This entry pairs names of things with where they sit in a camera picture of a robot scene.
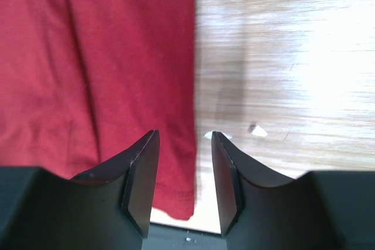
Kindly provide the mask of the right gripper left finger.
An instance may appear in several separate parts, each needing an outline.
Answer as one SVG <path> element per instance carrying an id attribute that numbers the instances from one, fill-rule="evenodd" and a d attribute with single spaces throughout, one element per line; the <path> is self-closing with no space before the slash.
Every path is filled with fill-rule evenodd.
<path id="1" fill-rule="evenodd" d="M 1 168 L 2 249 L 141 249 L 159 160 L 151 130 L 71 179 L 40 167 Z"/>

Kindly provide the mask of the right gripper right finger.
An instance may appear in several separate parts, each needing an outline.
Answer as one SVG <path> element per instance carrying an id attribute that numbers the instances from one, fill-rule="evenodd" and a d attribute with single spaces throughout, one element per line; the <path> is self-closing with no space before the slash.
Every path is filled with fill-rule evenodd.
<path id="1" fill-rule="evenodd" d="M 374 172 L 315 170 L 297 179 L 212 134 L 221 236 L 228 249 L 373 249 Z"/>

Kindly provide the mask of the dark red t shirt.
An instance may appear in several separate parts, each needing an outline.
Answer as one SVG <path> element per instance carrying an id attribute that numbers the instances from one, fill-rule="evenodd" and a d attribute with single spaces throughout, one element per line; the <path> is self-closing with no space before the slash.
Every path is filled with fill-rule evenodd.
<path id="1" fill-rule="evenodd" d="M 153 206 L 195 206 L 195 0 L 1 0 L 1 165 L 65 178 L 160 133 Z"/>

